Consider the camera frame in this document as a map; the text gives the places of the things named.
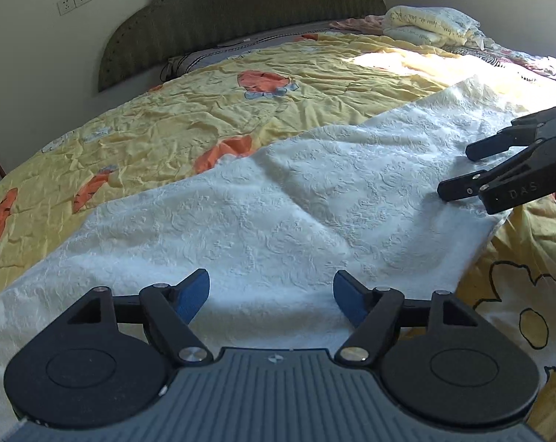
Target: dark upholstered headboard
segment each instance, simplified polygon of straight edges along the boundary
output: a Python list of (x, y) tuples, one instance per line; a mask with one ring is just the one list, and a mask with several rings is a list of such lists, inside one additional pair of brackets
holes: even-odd
[(167, 58), (282, 26), (384, 14), (382, 0), (152, 0), (114, 32), (99, 91)]

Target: yellow blanket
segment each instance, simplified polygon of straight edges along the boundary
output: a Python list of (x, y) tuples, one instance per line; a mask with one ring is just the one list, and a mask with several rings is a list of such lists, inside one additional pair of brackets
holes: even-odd
[[(223, 154), (246, 156), (317, 126), (359, 124), (474, 73), (491, 76), (495, 91), (529, 111), (556, 104), (555, 83), (531, 84), (473, 57), (386, 37), (315, 38), (233, 57), (154, 88), (7, 175), (0, 182), (0, 291), (64, 242), (98, 204), (205, 171)], [(460, 297), (479, 304), (502, 330), (509, 321), (492, 306), (501, 303), (480, 300), (501, 300), (491, 275), (501, 273), (495, 279), (505, 284), (521, 271), (527, 276), (518, 264), (529, 267), (532, 287), (540, 286), (534, 282), (541, 274), (556, 280), (556, 205), (549, 199), (518, 208), (459, 285)], [(528, 337), (541, 341), (539, 319), (531, 313), (528, 319)], [(556, 440), (556, 362), (549, 372), (531, 421)]]

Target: bedspread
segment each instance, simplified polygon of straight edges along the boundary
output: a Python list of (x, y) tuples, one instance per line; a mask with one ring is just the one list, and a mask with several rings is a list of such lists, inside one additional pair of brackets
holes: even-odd
[[(55, 250), (100, 203), (190, 177), (223, 155), (247, 156), (308, 129), (363, 123), (475, 73), (486, 75), (485, 82), (520, 110), (556, 105), (556, 83), (547, 79), (532, 84), (474, 57), (366, 35), (312, 35), (154, 88), (51, 142), (0, 182), (0, 291)], [(502, 260), (510, 263), (498, 264)], [(529, 272), (538, 288), (542, 274), (556, 280), (555, 261), (556, 205), (526, 205), (510, 216), (458, 292), (473, 304), (484, 294), (489, 301), (481, 310), (498, 317), (492, 301), (501, 299), (502, 288), (494, 281), (511, 280), (513, 268), (518, 275)], [(526, 297), (535, 301), (533, 291)], [(525, 324), (533, 326), (533, 314), (542, 311), (526, 311)], [(515, 332), (521, 325), (502, 324)], [(536, 409), (537, 426), (556, 437), (556, 352), (542, 345), (541, 334), (534, 338), (540, 343), (534, 339), (530, 350), (546, 354), (553, 368), (548, 385), (554, 384), (550, 400)]]

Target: gray plastic base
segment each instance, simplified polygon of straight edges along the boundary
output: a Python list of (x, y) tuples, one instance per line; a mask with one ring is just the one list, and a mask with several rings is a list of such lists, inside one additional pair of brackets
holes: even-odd
[(324, 350), (226, 349), (216, 363), (179, 371), (149, 409), (87, 431), (25, 423), (9, 442), (541, 441), (520, 424), (450, 432), (415, 420), (373, 375), (332, 362)]

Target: pink fabric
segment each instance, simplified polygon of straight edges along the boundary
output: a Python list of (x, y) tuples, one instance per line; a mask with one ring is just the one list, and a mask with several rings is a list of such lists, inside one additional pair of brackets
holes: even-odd
[(366, 18), (333, 21), (329, 23), (329, 26), (338, 30), (355, 30), (365, 35), (382, 36), (382, 20), (384, 20), (384, 16), (369, 14)]

